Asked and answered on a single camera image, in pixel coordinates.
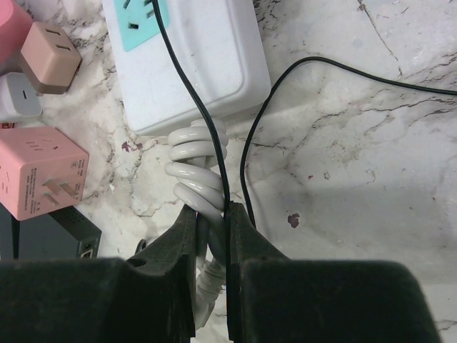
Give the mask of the white power strip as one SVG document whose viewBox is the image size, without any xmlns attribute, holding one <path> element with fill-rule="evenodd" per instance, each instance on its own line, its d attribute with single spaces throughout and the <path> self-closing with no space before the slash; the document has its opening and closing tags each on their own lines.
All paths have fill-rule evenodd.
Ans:
<svg viewBox="0 0 457 343">
<path fill-rule="evenodd" d="M 263 102 L 271 80 L 252 1 L 105 1 L 129 128 L 163 136 L 201 114 L 171 61 L 213 118 Z"/>
</svg>

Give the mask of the pink triangular power strip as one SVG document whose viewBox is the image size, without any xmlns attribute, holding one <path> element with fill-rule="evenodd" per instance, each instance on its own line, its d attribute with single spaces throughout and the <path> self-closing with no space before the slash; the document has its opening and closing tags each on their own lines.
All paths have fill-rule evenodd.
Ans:
<svg viewBox="0 0 457 343">
<path fill-rule="evenodd" d="M 0 60 L 3 64 L 23 46 L 33 19 L 12 0 L 1 0 L 0 14 Z"/>
</svg>

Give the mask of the pink cube socket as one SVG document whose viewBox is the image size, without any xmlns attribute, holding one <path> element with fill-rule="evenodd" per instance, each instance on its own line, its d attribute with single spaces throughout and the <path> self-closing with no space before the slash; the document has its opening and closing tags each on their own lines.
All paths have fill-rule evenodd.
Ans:
<svg viewBox="0 0 457 343">
<path fill-rule="evenodd" d="M 1 130 L 1 204 L 23 221 L 77 205 L 89 155 L 51 126 Z"/>
</svg>

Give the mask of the beige pink USB charger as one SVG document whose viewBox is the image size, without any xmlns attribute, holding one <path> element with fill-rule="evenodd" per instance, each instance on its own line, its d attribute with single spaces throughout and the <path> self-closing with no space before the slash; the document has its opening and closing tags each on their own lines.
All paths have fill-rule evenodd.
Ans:
<svg viewBox="0 0 457 343">
<path fill-rule="evenodd" d="M 64 94 L 81 63 L 66 32 L 35 21 L 19 52 L 19 67 L 40 94 Z"/>
</svg>

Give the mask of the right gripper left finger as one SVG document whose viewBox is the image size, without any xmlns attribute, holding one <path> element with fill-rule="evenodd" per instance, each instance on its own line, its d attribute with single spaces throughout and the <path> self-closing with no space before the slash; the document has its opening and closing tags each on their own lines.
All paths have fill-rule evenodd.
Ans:
<svg viewBox="0 0 457 343">
<path fill-rule="evenodd" d="M 1 264 L 3 342 L 189 342 L 196 212 L 129 259 Z"/>
</svg>

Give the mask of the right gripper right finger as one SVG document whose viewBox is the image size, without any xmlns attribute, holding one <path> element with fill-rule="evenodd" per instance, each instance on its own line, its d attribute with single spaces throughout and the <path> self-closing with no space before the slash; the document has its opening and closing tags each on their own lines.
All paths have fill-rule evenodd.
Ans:
<svg viewBox="0 0 457 343">
<path fill-rule="evenodd" d="M 227 325 L 233 342 L 439 342 L 421 287 L 402 264 L 293 260 L 230 206 Z"/>
</svg>

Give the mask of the white plug adapter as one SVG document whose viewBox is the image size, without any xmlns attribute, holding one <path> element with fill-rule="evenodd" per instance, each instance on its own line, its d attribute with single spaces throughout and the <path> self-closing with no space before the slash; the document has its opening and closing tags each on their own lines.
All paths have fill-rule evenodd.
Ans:
<svg viewBox="0 0 457 343">
<path fill-rule="evenodd" d="M 28 77 L 19 72 L 1 76 L 1 123 L 18 123 L 41 116 L 42 108 Z"/>
</svg>

